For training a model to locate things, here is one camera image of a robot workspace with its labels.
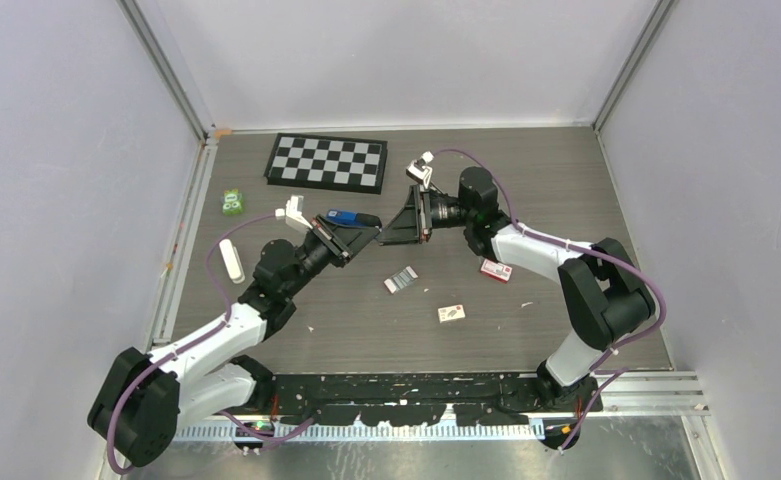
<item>table surface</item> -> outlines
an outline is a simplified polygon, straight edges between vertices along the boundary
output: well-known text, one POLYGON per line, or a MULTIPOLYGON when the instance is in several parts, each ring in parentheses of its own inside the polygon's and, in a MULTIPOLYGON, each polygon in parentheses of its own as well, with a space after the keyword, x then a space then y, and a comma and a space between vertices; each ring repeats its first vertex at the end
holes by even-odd
MULTIPOLYGON (((264 167, 274 134, 239 134, 219 142, 179 305, 174 339, 224 311, 205 273, 204 257, 227 229, 304 195, 305 216, 331 208, 378 215, 387 223, 402 207, 411 181, 405 167, 426 150, 454 147, 484 161, 511 196, 515 215, 529 226, 572 240, 631 241, 599 144, 589 128, 343 132, 334 136, 388 141, 381 195, 266 185, 264 167), (222 214, 220 196, 239 188, 246 212, 222 214)), ((439 156, 433 181, 457 192, 471 162, 439 156)), ((231 235, 247 280, 234 285, 218 252, 212 271, 232 299, 242 293, 264 244, 303 235, 266 220, 231 235)), ((516 269, 502 284, 478 272, 462 229, 438 230, 424 245, 373 243, 344 269, 329 266, 296 297, 296 313, 269 340, 246 351, 279 373, 378 373, 534 370, 570 331, 560 287, 516 269), (410 265, 419 279, 396 295, 383 281, 410 265), (437 309, 463 304, 466 318, 440 324, 437 309)), ((659 334, 624 348, 606 367, 669 368, 659 334)))

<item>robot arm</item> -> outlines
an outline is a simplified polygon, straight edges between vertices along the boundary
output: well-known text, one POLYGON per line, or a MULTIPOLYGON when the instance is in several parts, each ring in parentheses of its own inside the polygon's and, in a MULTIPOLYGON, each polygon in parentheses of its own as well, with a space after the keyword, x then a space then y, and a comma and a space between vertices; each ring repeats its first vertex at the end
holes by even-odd
POLYGON ((329 264, 344 267, 379 230, 337 225, 322 216, 302 217, 302 197, 293 196, 276 217, 305 232, 302 245, 267 243, 253 281, 225 314, 195 332, 144 355, 135 348, 119 354, 94 402, 87 423, 107 437, 110 418, 122 393, 141 372, 211 331, 215 334, 164 363, 133 392, 120 412, 115 447, 134 466, 157 458, 175 433, 233 406, 262 409, 273 396, 272 372, 239 356, 278 332, 296 311, 293 297, 329 264))
MULTIPOLYGON (((564 242, 522 224, 515 226, 499 210, 498 189, 483 168, 470 167, 461 173, 457 197, 441 192, 431 183, 428 164, 432 158, 427 154, 411 162, 408 176, 418 184, 410 187, 405 206, 377 241, 382 245, 423 243, 434 229, 464 227, 467 245, 476 255, 559 283, 572 330, 538 367, 537 390, 544 402, 550 403, 569 395, 611 345, 652 316, 655 303, 649 290, 619 267, 525 235, 530 231, 564 242)), ((571 244, 632 263, 622 244, 610 238, 596 244, 571 244)))

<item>checkerboard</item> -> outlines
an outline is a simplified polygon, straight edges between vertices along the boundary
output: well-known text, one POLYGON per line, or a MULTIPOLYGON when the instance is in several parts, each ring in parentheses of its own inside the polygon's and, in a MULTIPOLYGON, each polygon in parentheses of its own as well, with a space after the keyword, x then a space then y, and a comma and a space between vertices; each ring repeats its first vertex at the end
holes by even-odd
POLYGON ((264 176, 269 185, 381 193, 387 142, 278 134, 264 176))

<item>metal floor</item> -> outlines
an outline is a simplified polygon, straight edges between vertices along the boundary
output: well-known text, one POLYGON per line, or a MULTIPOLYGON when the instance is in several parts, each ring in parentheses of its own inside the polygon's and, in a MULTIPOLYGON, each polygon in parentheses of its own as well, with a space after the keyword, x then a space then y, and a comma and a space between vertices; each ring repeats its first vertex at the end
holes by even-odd
POLYGON ((698 479, 678 417, 591 418, 563 457, 537 441, 290 443, 259 456, 233 444, 173 443, 134 480, 282 478, 698 479))
MULTIPOLYGON (((267 186, 263 170, 275 135, 231 135, 220 140, 193 247, 173 338, 217 317, 224 309, 203 260, 215 239, 252 216, 305 196, 305 216, 330 208, 379 215, 386 223, 405 201, 404 170, 426 150, 456 147, 486 162, 511 195, 515 214, 529 226, 573 240, 607 236, 633 249, 599 144, 590 128, 485 129, 335 133, 387 140, 389 156, 381 195, 267 186), (239 188, 246 213, 226 217, 220 196, 239 188)), ((433 181, 457 192, 471 165, 458 155, 438 157, 433 181)), ((246 270, 242 285, 228 282, 219 253, 213 271, 236 298, 251 278, 263 245, 302 236, 269 220, 231 237, 246 270)), ((296 298, 287 326, 250 355, 280 373, 436 372, 533 370, 570 329, 560 287, 516 270, 503 285, 478 273, 479 260, 461 229, 438 230, 418 246, 366 248, 345 269, 327 268, 296 298), (384 279, 410 265, 419 280, 389 295, 384 279), (461 303, 467 317, 440 325, 437 309, 461 303)), ((669 368, 660 335, 624 348, 606 367, 669 368)))

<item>wall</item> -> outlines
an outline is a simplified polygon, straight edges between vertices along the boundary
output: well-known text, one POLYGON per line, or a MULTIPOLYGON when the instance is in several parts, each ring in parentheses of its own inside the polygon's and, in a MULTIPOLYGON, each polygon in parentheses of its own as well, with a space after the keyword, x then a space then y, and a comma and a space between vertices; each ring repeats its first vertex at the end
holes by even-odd
POLYGON ((142 3, 197 110, 235 129, 589 124, 654 5, 142 3))
POLYGON ((0 1, 0 479, 94 478, 198 143, 112 1, 0 1))
POLYGON ((781 1, 679 2, 602 134, 738 478, 781 478, 781 1))

